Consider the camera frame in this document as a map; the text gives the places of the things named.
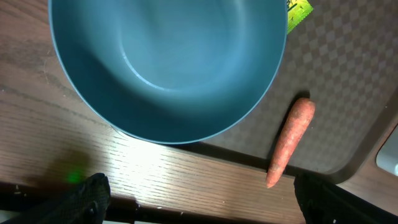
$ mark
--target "wooden table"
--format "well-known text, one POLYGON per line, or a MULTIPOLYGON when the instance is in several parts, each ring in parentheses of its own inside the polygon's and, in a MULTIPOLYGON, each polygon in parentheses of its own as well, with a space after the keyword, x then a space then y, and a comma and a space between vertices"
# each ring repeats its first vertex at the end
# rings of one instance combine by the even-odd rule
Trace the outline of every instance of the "wooden table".
MULTIPOLYGON (((340 186, 398 215, 398 178, 375 166, 376 153, 340 186)), ((0 0, 0 181, 49 187, 95 172, 109 177, 115 197, 143 206, 304 222, 293 178, 283 177, 266 189, 264 172, 115 132, 63 74, 51 41, 47 1, 0 0)))

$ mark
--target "green light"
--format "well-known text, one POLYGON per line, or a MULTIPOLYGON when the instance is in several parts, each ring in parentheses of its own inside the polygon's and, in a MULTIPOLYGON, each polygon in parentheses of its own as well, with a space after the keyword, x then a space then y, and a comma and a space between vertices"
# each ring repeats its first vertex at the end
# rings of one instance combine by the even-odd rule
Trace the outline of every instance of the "green light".
POLYGON ((70 172, 68 175, 68 183, 71 184, 77 184, 80 182, 81 179, 81 170, 74 170, 73 172, 70 172))

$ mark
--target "bowl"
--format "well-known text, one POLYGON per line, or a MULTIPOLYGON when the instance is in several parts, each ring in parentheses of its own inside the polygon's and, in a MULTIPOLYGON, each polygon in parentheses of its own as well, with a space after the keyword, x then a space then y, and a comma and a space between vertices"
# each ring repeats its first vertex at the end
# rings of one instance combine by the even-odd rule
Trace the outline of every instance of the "bowl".
POLYGON ((128 135, 210 138, 274 79, 287 6, 273 0, 50 0, 53 44, 83 101, 128 135))

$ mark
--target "bowl rim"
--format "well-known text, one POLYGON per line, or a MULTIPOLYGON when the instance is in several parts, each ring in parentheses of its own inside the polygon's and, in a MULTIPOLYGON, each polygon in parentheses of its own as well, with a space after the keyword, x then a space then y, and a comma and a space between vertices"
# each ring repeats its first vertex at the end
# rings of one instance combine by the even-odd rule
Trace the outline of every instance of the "bowl rim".
POLYGON ((252 106, 252 108, 251 108, 250 110, 248 110, 248 112, 247 112, 246 114, 244 114, 241 118, 239 118, 239 119, 238 119, 237 121, 235 121, 233 124, 229 125, 227 128, 224 128, 224 129, 222 129, 221 131, 218 131, 217 133, 211 134, 211 135, 209 135, 209 136, 207 136, 207 137, 203 137, 203 138, 196 139, 196 140, 191 140, 191 141, 180 141, 180 142, 167 142, 167 141, 157 141, 157 140, 154 140, 154 139, 143 138, 143 137, 137 136, 137 135, 135 135, 135 134, 132 134, 132 133, 130 133, 130 132, 128 132, 128 131, 125 131, 125 130, 119 128, 119 127, 118 127, 117 125, 115 125, 114 123, 110 122, 108 119, 106 119, 105 117, 103 117, 99 112, 97 112, 97 111, 86 101, 86 99, 83 97, 83 95, 80 94, 79 90, 76 88, 75 84, 73 83, 72 79, 70 78, 70 76, 69 76, 69 74, 68 74, 68 72, 67 72, 67 70, 66 70, 66 68, 65 68, 65 66, 64 66, 64 64, 63 64, 63 62, 62 62, 60 53, 58 52, 57 41, 55 40, 55 34, 54 34, 54 29, 53 29, 52 2, 53 2, 53 0, 48 0, 48 14, 49 14, 49 26, 50 26, 50 31, 51 31, 51 39, 52 39, 52 43, 53 43, 53 45, 54 45, 55 53, 57 54, 58 61, 60 62, 60 65, 61 65, 61 67, 62 67, 62 70, 63 70, 65 76, 67 77, 67 79, 69 80, 70 84, 72 85, 73 89, 75 89, 75 91, 76 91, 77 94, 80 96, 80 98, 83 100, 83 102, 85 102, 85 104, 86 104, 91 110, 93 110, 100 118, 104 119, 104 120, 105 120, 110 126, 112 126, 113 128, 116 128, 116 129, 120 130, 121 132, 123 132, 123 133, 125 133, 125 134, 128 134, 128 135, 130 135, 130 136, 132 136, 132 137, 134 137, 134 138, 141 139, 141 140, 145 140, 145 141, 149 141, 149 142, 153 142, 153 143, 157 143, 157 144, 171 144, 171 145, 173 145, 173 144, 189 144, 189 143, 194 143, 194 142, 200 142, 200 141, 203 141, 203 140, 212 138, 212 137, 214 137, 214 136, 216 136, 216 135, 219 135, 219 134, 225 132, 226 130, 232 128, 232 127, 235 126, 236 124, 238 124, 240 121, 242 121, 242 120, 243 120, 243 119, 244 119, 244 118, 245 118, 245 117, 246 117, 246 116, 247 116, 259 103, 260 103, 260 101, 263 99, 264 95, 268 92, 268 89, 269 89, 270 86, 272 85, 272 82, 274 81, 274 79, 275 79, 275 77, 276 77, 276 75, 277 75, 277 73, 278 73, 278 70, 279 70, 279 67, 280 67, 280 65, 281 65, 281 63, 282 63, 282 59, 283 59, 284 52, 285 52, 286 39, 287 39, 287 22, 288 22, 288 21, 287 21, 287 5, 286 5, 286 4, 284 4, 284 5, 285 5, 285 10, 284 10, 284 14, 285 14, 285 15, 284 15, 284 18, 285 18, 284 42, 283 42, 283 46, 282 46, 282 51, 281 51, 281 53, 280 53, 279 63, 278 63, 278 65, 276 66, 275 73, 274 73, 274 75, 272 76, 271 81, 269 82, 267 88, 264 90, 264 92, 263 92, 263 94, 261 95, 261 97, 260 97, 260 98, 257 100, 257 102, 252 106))

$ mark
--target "carrot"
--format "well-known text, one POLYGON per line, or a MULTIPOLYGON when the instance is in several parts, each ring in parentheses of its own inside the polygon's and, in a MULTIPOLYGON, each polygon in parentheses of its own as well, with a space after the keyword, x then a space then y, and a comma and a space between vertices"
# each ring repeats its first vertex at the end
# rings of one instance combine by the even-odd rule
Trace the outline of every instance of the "carrot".
POLYGON ((292 156, 315 112, 315 103, 307 98, 298 99, 289 112, 286 123, 280 133, 271 164, 268 168, 266 186, 274 186, 292 156))

